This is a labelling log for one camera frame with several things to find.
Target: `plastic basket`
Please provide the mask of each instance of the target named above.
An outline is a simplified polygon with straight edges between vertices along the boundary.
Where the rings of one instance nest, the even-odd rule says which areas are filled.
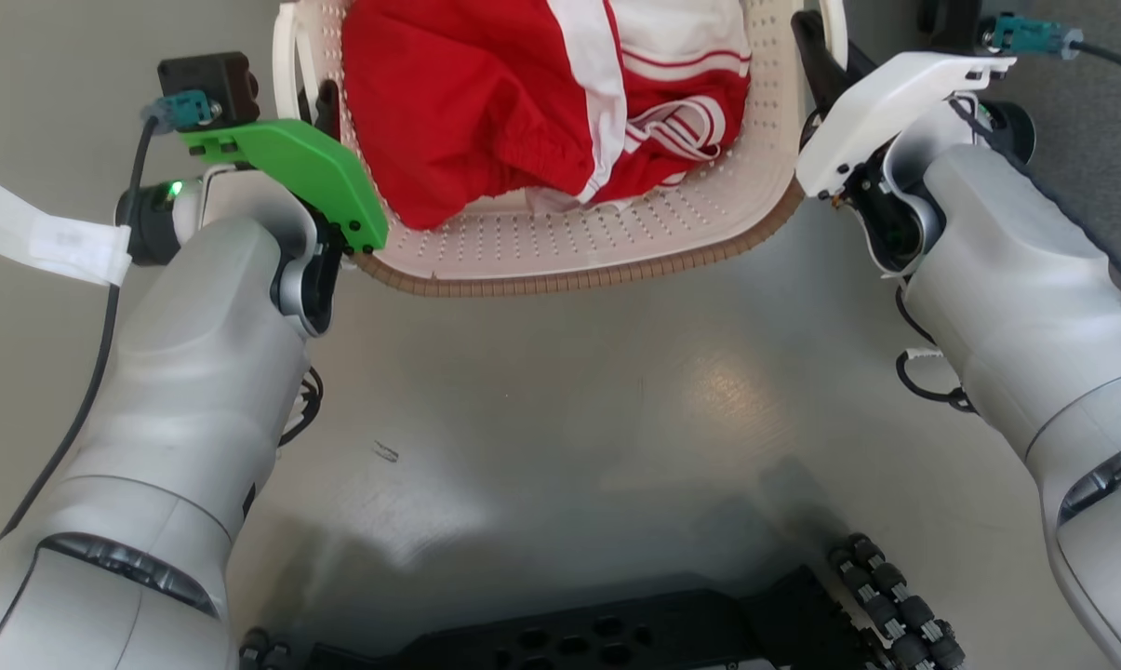
[[[330,77],[340,84],[341,21],[352,2],[280,6],[274,54],[280,118],[299,118],[302,87],[317,91]],[[678,188],[655,192],[623,212],[603,206],[565,215],[534,215],[521,195],[503,195],[472,204],[433,232],[407,229],[387,208],[386,248],[354,260],[402,291],[500,296],[670,274],[763,242],[803,199],[795,169],[804,92],[790,34],[790,16],[802,0],[744,0],[744,6],[754,55],[741,137]],[[341,141],[358,151],[352,118],[346,109],[341,114]]]

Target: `green bracket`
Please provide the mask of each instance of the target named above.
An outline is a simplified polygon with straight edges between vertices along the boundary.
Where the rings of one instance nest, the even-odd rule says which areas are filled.
[[[386,214],[358,157],[297,119],[182,132],[188,151],[207,164],[247,162],[325,213],[349,246],[386,246]]]

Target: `clothing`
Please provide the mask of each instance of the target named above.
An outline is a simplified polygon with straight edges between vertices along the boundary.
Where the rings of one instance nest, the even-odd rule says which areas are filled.
[[[549,206],[620,201],[735,139],[742,26],[738,0],[356,0],[344,91],[410,227],[525,187],[555,190]]]

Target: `white basket handle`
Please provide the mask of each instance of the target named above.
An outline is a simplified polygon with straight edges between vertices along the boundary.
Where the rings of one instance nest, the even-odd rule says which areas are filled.
[[[300,20],[299,2],[279,4],[279,16],[275,18],[275,43],[270,52],[271,71],[275,72],[275,105],[279,118],[299,118],[299,90],[305,90],[309,100],[313,122],[316,120],[316,95],[322,77],[316,72],[313,41],[308,26]]]
[[[824,18],[824,46],[842,71],[850,68],[850,30],[845,25],[844,0],[821,0],[821,17]]]

